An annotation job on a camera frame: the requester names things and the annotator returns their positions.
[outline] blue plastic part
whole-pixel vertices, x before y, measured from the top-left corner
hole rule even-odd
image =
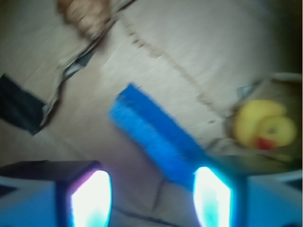
[[[184,158],[193,163],[204,160],[205,152],[193,138],[133,84],[130,84],[121,92],[117,100],[136,111],[141,118],[151,124],[166,140],[175,144]]]
[[[117,97],[110,117],[144,147],[169,180],[192,190],[193,173],[205,153],[148,96],[130,84]]]
[[[179,154],[178,149],[165,140],[132,108],[116,101],[110,111],[111,118],[137,141],[170,181],[192,190],[195,169]]]

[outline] rubber duck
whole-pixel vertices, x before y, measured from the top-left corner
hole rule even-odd
[[[269,100],[250,100],[236,114],[233,134],[244,147],[271,151],[291,144],[295,123],[284,105]]]

